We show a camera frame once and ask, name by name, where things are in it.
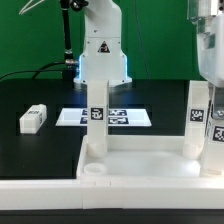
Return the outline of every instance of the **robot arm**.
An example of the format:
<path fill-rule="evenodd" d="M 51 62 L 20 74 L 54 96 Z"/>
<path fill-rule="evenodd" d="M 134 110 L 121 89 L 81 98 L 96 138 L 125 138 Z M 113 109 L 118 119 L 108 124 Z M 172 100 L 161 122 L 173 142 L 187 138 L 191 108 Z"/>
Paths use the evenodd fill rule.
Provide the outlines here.
<path fill-rule="evenodd" d="M 202 152 L 202 175 L 219 176 L 224 173 L 224 2 L 189 0 L 188 3 L 188 19 L 197 26 L 199 72 L 209 82 L 211 105 Z"/>
<path fill-rule="evenodd" d="M 122 13 L 118 5 L 112 0 L 60 0 L 60 4 L 64 20 L 65 59 L 73 58 L 68 9 L 72 7 L 74 11 L 80 11 L 86 7 L 84 52 L 80 56 L 80 73 L 74 82 L 79 86 L 89 80 L 107 79 L 114 87 L 130 83 L 127 57 L 121 50 Z M 23 13 L 37 4 L 26 6 Z"/>

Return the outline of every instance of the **black table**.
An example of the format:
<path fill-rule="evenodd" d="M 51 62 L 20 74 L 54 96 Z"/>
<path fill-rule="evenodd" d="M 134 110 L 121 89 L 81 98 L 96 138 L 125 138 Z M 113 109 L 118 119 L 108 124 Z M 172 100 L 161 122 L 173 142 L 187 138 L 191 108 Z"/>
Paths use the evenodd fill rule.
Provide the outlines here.
<path fill-rule="evenodd" d="M 145 108 L 152 127 L 110 127 L 110 134 L 184 135 L 188 82 L 133 82 L 110 94 L 110 108 Z M 0 82 L 0 179 L 75 178 L 86 127 L 56 127 L 63 107 L 86 108 L 86 91 L 61 80 Z M 21 135 L 19 118 L 32 105 L 47 105 L 36 135 Z"/>

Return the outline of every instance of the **white block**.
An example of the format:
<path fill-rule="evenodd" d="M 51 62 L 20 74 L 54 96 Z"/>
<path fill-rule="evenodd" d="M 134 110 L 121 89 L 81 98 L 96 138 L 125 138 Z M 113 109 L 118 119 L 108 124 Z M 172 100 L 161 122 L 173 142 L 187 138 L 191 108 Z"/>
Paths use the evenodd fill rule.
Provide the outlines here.
<path fill-rule="evenodd" d="M 0 210 L 81 209 L 76 180 L 0 181 Z"/>
<path fill-rule="evenodd" d="M 110 181 L 83 184 L 83 209 L 123 208 L 122 186 L 112 186 Z"/>
<path fill-rule="evenodd" d="M 47 118 L 47 107 L 43 104 L 33 105 L 20 118 L 20 133 L 36 134 Z"/>
<path fill-rule="evenodd" d="M 201 160 L 201 176 L 224 176 L 224 121 L 209 117 Z"/>
<path fill-rule="evenodd" d="M 203 150 L 204 135 L 209 103 L 209 89 L 206 81 L 191 81 L 183 145 L 183 155 L 199 159 Z"/>

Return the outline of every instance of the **white platform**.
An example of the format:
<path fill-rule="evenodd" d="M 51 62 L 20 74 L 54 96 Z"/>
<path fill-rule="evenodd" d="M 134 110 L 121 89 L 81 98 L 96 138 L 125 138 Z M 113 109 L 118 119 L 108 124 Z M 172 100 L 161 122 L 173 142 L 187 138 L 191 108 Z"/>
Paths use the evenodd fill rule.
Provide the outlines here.
<path fill-rule="evenodd" d="M 0 210 L 224 209 L 224 179 L 198 177 L 200 163 L 181 156 L 183 137 L 108 137 L 103 160 L 86 155 L 84 138 L 76 180 L 0 181 Z M 86 175 L 89 163 L 108 173 Z"/>

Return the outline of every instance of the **white robot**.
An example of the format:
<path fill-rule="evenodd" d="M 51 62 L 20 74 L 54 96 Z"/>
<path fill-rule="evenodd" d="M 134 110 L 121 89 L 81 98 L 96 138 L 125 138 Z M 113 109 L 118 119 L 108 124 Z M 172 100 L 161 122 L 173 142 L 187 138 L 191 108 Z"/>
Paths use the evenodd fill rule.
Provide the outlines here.
<path fill-rule="evenodd" d="M 71 1 L 72 8 L 77 10 L 81 2 Z M 84 10 L 84 52 L 80 56 L 80 74 L 75 83 L 109 80 L 110 86 L 117 86 L 131 82 L 127 75 L 127 57 L 121 50 L 120 8 L 112 0 L 90 0 Z"/>
<path fill-rule="evenodd" d="M 197 26 L 199 71 L 208 84 L 191 82 L 184 155 L 201 157 L 202 176 L 222 176 L 224 171 L 223 10 L 222 0 L 189 0 L 188 18 Z"/>

